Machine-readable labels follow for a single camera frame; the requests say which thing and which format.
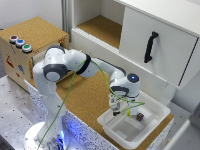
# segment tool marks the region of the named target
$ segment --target white wall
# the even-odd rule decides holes
[[[36,16],[62,29],[61,0],[0,0],[0,28]]]
[[[200,102],[200,71],[183,89],[177,91],[173,102],[189,112],[192,112],[196,108]]]

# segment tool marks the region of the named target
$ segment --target yellow object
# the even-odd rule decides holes
[[[127,111],[127,116],[132,117],[132,115],[130,115],[130,109]]]

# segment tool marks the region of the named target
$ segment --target brown cardboard box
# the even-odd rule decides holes
[[[10,44],[9,38],[12,35],[25,40],[26,44],[32,46],[33,51],[26,54],[22,49]],[[33,78],[33,57],[46,51],[49,46],[57,44],[69,49],[69,35],[40,17],[0,31],[0,50],[6,74],[28,90],[24,79],[28,81]]]

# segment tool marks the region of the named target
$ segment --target cork surface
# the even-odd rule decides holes
[[[103,16],[98,16],[78,25],[78,28],[116,48],[119,48],[122,25],[113,22],[112,20],[109,20]]]
[[[33,50],[38,50],[68,34],[40,17],[35,17],[0,31],[0,37],[9,42],[12,35],[25,40]]]
[[[70,72],[66,78],[57,83],[57,93],[63,100],[70,86],[72,76],[73,72]],[[29,82],[36,87],[34,80],[30,80]],[[109,138],[104,132],[102,126],[97,122],[97,118],[110,108],[108,103],[109,93],[109,88],[107,87],[101,72],[97,72],[97,74],[91,78],[83,78],[76,75],[72,85],[72,90],[65,102],[65,105],[67,109],[69,109],[73,114],[88,124],[104,138],[117,146],[120,150],[125,150]],[[146,149],[173,118],[173,115],[168,115],[136,150]]]

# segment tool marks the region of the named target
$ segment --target sink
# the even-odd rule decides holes
[[[187,0],[187,1],[200,6],[200,0]]]
[[[128,117],[126,112],[114,117],[111,109],[97,119],[105,133],[126,149],[137,148],[170,113],[169,108],[141,91],[139,101],[145,102],[138,108],[138,112],[144,114],[142,121]],[[124,108],[128,108],[128,105],[122,101],[121,109]]]

